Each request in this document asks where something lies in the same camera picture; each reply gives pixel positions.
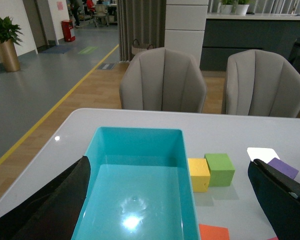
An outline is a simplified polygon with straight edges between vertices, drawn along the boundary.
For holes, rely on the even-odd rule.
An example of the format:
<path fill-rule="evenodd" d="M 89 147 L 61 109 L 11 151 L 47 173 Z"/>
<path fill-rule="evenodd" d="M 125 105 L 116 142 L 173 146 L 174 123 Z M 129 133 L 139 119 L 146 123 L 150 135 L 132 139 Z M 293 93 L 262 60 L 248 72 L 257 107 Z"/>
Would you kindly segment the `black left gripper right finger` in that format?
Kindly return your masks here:
<path fill-rule="evenodd" d="M 256 198 L 280 240 L 300 240 L 300 183 L 260 159 L 249 163 Z"/>

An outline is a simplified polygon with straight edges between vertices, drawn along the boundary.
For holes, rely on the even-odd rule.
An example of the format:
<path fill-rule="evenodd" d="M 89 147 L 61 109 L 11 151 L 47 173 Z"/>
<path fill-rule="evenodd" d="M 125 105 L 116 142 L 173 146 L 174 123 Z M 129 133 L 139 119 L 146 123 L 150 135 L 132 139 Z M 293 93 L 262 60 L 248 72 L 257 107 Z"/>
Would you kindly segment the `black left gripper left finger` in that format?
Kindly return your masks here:
<path fill-rule="evenodd" d="M 70 240 L 91 175 L 83 156 L 20 205 L 0 217 L 0 240 Z"/>

